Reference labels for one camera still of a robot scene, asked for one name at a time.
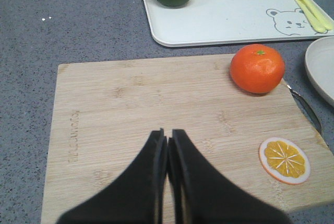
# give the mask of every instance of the white tray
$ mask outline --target white tray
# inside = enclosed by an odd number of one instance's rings
[[[190,0],[181,8],[144,0],[144,5],[154,40],[169,47],[334,35],[314,31],[294,0]]]

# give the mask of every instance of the bamboo cutting board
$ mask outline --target bamboo cutting board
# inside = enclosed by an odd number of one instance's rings
[[[182,128],[228,179],[284,211],[334,202],[334,156],[295,104],[285,82],[264,96],[233,83],[233,54],[62,64],[58,68],[42,207],[43,224],[119,176],[150,132]],[[258,159],[269,137],[309,157],[301,185],[276,181]],[[173,223],[166,183],[163,223]]]

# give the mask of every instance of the orange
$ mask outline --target orange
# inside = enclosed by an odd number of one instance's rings
[[[232,58],[230,75],[242,89],[251,93],[268,93],[283,78],[285,63],[280,53],[268,46],[251,44]]]
[[[301,184],[310,175],[311,167],[306,154],[295,143],[272,137],[259,148],[260,161],[275,179],[287,184]]]

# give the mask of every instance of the orange slice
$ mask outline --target orange slice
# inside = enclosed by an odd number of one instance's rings
[[[259,148],[262,166],[275,179],[297,185],[305,182],[311,172],[306,154],[293,142],[272,137]]]

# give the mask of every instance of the speckled countertop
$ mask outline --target speckled countertop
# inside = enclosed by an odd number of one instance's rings
[[[332,18],[334,0],[314,0]],[[285,80],[314,108],[334,151],[334,108],[307,79],[312,40],[268,42]],[[61,63],[235,53],[245,44],[166,48],[152,39],[142,0],[0,0],[0,223],[40,222],[57,67]],[[334,204],[290,214],[334,223]]]

